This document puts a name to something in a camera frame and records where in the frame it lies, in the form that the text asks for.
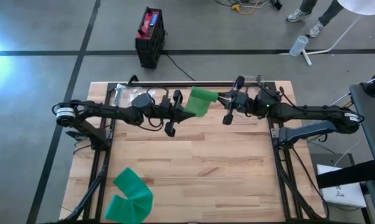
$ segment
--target gray floor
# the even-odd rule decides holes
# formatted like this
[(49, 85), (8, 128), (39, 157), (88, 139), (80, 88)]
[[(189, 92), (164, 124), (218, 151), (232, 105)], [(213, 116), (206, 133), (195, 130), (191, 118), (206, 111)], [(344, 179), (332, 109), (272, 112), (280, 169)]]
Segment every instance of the gray floor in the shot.
[[(134, 35), (145, 6), (163, 10), (166, 49), (288, 49), (325, 11), (319, 1), (305, 22), (287, 23), (300, 0), (284, 1), (281, 11), (270, 6), (242, 16), (209, 0), (102, 0), (88, 50), (133, 50)], [(95, 0), (0, 1), (0, 50), (78, 50)], [(309, 49), (326, 49), (356, 16), (347, 11)], [(375, 16), (363, 17), (338, 49), (375, 49)], [(375, 54), (314, 55), (313, 66), (303, 58), (282, 55), (173, 55), (197, 80), (231, 80), (236, 75), (262, 75), (266, 80), (292, 80), (299, 104), (324, 105), (348, 91), (352, 83), (375, 74)], [(51, 106), (63, 100), (76, 56), (0, 57), (0, 223), (25, 223), (55, 127)], [(167, 57), (156, 70), (140, 67), (136, 56), (83, 59), (73, 92), (84, 100), (90, 82), (188, 80)], [(351, 152), (356, 163), (372, 155), (364, 134), (332, 134), (325, 146)], [(62, 134), (38, 222), (55, 221), (60, 211), (72, 161), (73, 141)], [(310, 146), (316, 153), (326, 153)], [(332, 210), (331, 217), (354, 222), (354, 212)]]

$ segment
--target wooden table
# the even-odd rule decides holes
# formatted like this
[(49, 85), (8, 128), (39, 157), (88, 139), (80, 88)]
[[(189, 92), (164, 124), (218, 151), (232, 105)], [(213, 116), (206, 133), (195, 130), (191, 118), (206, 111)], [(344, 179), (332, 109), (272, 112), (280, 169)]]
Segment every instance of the wooden table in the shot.
[[(107, 84), (91, 83), (88, 100), (103, 102)], [(295, 101), (291, 82), (275, 84), (283, 86), (287, 96)], [(178, 89), (182, 91), (185, 105), (190, 88)], [(230, 87), (206, 89), (229, 91)], [(165, 91), (154, 91), (158, 103)], [(257, 89), (250, 88), (251, 97), (256, 93)], [(121, 106), (125, 106), (128, 94), (123, 92)], [(220, 103), (212, 103), (205, 117), (176, 124), (174, 138), (167, 137), (163, 130), (150, 132), (117, 121), (101, 221), (109, 222), (103, 215), (113, 195), (124, 197), (112, 181), (126, 167), (132, 168), (154, 195), (154, 206), (145, 222), (285, 221), (267, 120), (234, 116), (232, 125), (226, 126), (222, 124), (225, 114)], [(95, 126), (100, 123), (99, 118), (88, 121)], [(289, 121), (285, 126), (299, 127), (301, 122)], [(306, 142), (299, 141), (295, 149), (315, 181)], [(67, 216), (68, 210), (72, 210), (85, 194), (93, 154), (87, 148), (74, 155), (60, 218)], [(293, 152), (291, 154), (301, 194), (318, 214), (323, 215), (319, 196), (296, 156)]]

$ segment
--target green towel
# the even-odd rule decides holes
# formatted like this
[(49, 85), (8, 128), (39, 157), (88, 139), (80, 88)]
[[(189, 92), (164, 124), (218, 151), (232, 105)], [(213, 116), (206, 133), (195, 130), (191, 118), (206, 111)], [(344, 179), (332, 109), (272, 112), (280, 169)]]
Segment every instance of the green towel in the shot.
[(203, 117), (206, 112), (208, 112), (211, 102), (216, 102), (217, 100), (217, 93), (198, 87), (193, 87), (190, 92), (185, 111), (195, 113), (195, 116), (197, 117)]
[(113, 183), (127, 199), (114, 195), (105, 219), (125, 224), (142, 223), (152, 208), (152, 192), (130, 168), (122, 171)]

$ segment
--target white lamp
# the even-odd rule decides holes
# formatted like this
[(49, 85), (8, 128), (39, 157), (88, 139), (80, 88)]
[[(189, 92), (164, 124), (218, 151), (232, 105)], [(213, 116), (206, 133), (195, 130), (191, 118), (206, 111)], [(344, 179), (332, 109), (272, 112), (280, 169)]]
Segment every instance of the white lamp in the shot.
[(375, 0), (338, 0), (345, 9), (359, 15), (375, 15)]
[(336, 40), (336, 42), (329, 49), (320, 50), (317, 52), (309, 52), (309, 53), (306, 53), (305, 51), (303, 51), (303, 56), (305, 56), (305, 59), (307, 63), (309, 64), (309, 66), (312, 64), (310, 62), (310, 59), (308, 59), (307, 55), (322, 54), (322, 53), (329, 52), (349, 32), (349, 30), (359, 21), (361, 16), (375, 15), (375, 0), (338, 0), (338, 2), (339, 4), (341, 4), (342, 7), (344, 7), (345, 9), (351, 12), (359, 14), (359, 16), (352, 22), (352, 24), (344, 31), (344, 33)]

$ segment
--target shoe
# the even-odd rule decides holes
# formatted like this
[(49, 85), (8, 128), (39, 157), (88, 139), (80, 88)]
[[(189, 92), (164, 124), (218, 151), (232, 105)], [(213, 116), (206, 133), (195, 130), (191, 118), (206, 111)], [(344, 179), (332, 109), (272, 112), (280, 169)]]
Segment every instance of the shoe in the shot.
[(316, 24), (306, 33), (306, 36), (315, 38), (323, 30), (324, 26), (320, 21), (317, 21)]
[(287, 17), (288, 22), (297, 22), (301, 19), (308, 18), (312, 13), (302, 12), (300, 9), (296, 9), (291, 15)]

